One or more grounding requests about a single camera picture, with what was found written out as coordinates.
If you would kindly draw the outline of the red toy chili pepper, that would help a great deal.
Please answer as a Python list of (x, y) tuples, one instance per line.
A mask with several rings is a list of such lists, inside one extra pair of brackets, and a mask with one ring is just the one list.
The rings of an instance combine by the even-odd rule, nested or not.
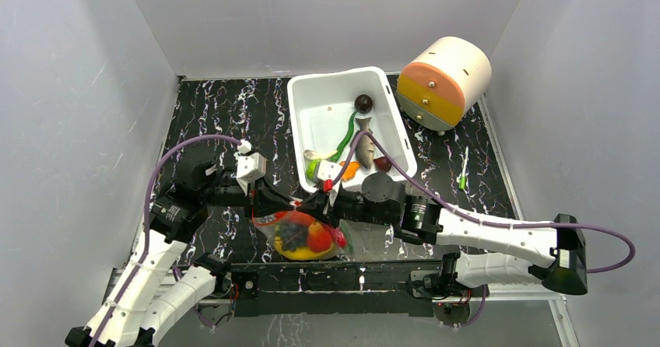
[(332, 236), (333, 242), (338, 245), (339, 247), (346, 248), (348, 241), (346, 239), (346, 236), (344, 235), (343, 231), (340, 228), (331, 228), (330, 229), (330, 234)]

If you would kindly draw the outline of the dark toy grapes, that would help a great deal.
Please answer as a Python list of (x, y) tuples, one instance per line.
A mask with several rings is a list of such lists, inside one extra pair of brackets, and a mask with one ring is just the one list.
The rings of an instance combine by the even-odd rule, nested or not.
[(280, 224), (276, 237), (283, 241), (283, 249), (295, 251), (307, 246), (307, 227), (298, 224)]

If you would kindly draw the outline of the clear zip bag orange zipper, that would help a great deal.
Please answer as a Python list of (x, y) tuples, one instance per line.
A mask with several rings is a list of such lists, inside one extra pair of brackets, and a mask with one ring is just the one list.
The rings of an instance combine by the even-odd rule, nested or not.
[(333, 228), (296, 209), (252, 215), (251, 222), (276, 252), (291, 261), (321, 261), (355, 254), (356, 241), (347, 223)]

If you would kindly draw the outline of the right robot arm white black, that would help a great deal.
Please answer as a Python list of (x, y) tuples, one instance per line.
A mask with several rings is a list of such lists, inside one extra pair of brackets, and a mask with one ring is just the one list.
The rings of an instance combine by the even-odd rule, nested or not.
[(491, 283), (539, 283), (567, 295), (588, 291), (585, 238), (574, 228), (575, 218), (566, 214), (550, 223), (491, 222), (488, 215), (409, 195), (384, 173), (367, 177), (360, 191), (322, 188), (297, 209), (333, 227), (342, 221), (391, 226), (395, 237), (409, 244), (483, 250), (444, 254), (439, 272), (412, 279), (421, 296), (457, 296)]

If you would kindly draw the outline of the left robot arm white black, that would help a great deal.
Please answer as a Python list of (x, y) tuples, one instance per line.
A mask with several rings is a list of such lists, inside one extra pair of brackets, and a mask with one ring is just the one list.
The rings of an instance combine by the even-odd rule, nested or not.
[(144, 230), (118, 283), (86, 325), (69, 331), (67, 346), (155, 346), (200, 300), (229, 293), (230, 263), (206, 253), (162, 296), (156, 294), (208, 219), (209, 207), (241, 207), (249, 217), (293, 210), (293, 198), (265, 179), (260, 154), (237, 160), (237, 170), (213, 162), (182, 167), (182, 176), (163, 187), (147, 205)]

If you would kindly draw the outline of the yellow toy banana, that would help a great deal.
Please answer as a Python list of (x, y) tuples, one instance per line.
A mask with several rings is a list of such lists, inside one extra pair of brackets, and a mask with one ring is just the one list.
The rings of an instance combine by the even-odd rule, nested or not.
[(283, 241), (279, 237), (274, 238), (274, 248), (286, 259), (292, 261), (318, 261), (335, 257), (341, 252), (340, 247), (333, 243), (329, 249), (320, 252), (314, 252), (308, 247), (300, 247), (295, 251), (286, 251), (283, 249)]

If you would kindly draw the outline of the white plastic bin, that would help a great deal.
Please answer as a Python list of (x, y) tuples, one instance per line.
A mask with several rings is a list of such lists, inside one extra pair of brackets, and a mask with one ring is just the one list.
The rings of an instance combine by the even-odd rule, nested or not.
[(306, 150), (326, 154), (343, 140), (354, 112), (354, 101), (367, 94), (374, 101), (370, 129), (375, 139), (409, 177), (417, 161), (402, 116), (384, 71), (377, 67), (353, 68), (344, 72), (299, 75), (287, 84), (293, 144), (303, 190), (316, 191), (305, 175)]

